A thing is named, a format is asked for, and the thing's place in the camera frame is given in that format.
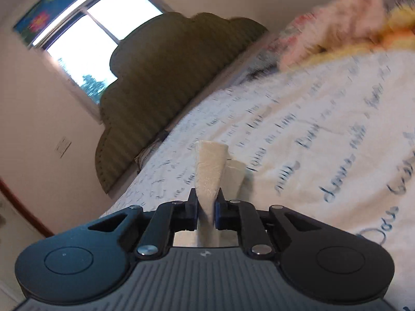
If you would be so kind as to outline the floral window valance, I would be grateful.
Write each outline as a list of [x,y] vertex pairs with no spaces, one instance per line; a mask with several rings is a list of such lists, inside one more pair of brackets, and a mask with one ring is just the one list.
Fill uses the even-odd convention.
[[39,0],[19,21],[13,30],[18,33],[26,46],[46,29],[62,12],[77,0]]

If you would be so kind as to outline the colourful floral blanket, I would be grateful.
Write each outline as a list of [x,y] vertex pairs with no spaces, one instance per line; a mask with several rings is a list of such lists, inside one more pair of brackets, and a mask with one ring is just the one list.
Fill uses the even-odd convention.
[[315,23],[320,9],[316,7],[309,13],[297,16],[278,34],[270,34],[265,44],[244,64],[233,85],[241,85],[277,73],[281,58],[293,49],[304,29]]

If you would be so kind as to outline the green upholstered headboard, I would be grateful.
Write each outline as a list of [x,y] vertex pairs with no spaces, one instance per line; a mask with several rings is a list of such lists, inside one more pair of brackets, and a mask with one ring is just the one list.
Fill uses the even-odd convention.
[[109,193],[134,158],[242,53],[267,33],[249,18],[169,12],[127,35],[110,58],[102,93],[96,174]]

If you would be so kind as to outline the window with white frame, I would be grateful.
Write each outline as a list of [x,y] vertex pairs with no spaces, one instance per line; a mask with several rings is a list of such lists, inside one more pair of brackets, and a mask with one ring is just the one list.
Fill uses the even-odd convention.
[[170,12],[163,0],[74,0],[30,43],[82,107],[100,119],[102,93],[117,78],[110,58],[129,33]]

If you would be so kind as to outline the white script-print bedspread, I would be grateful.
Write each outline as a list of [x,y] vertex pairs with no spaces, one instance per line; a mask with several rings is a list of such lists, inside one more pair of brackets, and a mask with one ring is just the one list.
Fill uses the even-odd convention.
[[348,57],[222,89],[172,130],[113,204],[185,199],[199,141],[245,165],[238,196],[281,204],[386,249],[386,300],[414,309],[414,53]]

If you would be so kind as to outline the striped pillow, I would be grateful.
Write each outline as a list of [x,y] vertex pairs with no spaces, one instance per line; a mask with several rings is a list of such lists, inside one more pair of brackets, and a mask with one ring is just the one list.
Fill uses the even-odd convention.
[[152,157],[152,155],[157,151],[157,149],[162,145],[165,139],[170,134],[169,131],[163,130],[157,135],[157,137],[134,158],[134,162],[137,166],[137,172],[141,172],[145,164]]

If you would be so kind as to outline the pink yellow plush blanket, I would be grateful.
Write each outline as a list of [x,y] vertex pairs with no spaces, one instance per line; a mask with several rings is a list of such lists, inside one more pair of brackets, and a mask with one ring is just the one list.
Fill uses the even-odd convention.
[[275,49],[281,71],[376,51],[412,51],[414,0],[333,0],[291,21]]

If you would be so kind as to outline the white wall socket plate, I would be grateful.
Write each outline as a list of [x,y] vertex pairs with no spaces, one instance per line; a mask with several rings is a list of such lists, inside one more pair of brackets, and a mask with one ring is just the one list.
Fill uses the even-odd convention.
[[64,154],[67,152],[68,148],[72,145],[72,141],[63,136],[62,139],[57,143],[57,146],[55,148],[56,154],[59,156],[59,158],[62,158]]

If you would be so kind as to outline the cream fleece pants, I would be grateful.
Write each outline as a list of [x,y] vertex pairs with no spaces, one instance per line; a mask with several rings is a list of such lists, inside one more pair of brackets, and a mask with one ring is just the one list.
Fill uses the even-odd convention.
[[225,199],[236,199],[245,177],[246,165],[230,157],[228,146],[202,140],[196,147],[195,189],[198,197],[198,226],[194,232],[178,232],[174,246],[228,247],[238,244],[234,231],[215,227],[215,200],[219,192]]

